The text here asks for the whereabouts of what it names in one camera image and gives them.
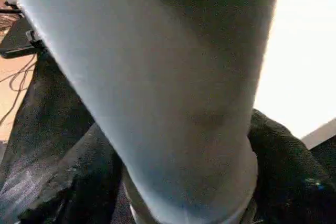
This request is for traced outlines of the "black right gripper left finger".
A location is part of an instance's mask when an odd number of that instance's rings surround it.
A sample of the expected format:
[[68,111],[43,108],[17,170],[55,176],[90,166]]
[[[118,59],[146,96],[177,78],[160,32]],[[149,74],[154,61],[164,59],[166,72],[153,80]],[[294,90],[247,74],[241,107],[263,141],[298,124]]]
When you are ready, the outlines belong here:
[[67,152],[20,223],[110,223],[122,162],[98,124]]

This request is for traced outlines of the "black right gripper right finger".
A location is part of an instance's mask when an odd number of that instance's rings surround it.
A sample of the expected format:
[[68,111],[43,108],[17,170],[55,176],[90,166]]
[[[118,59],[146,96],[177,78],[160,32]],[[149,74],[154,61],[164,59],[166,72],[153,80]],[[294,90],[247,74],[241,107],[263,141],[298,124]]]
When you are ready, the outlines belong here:
[[298,138],[254,109],[248,139],[257,156],[254,200],[264,223],[335,223],[335,183]]

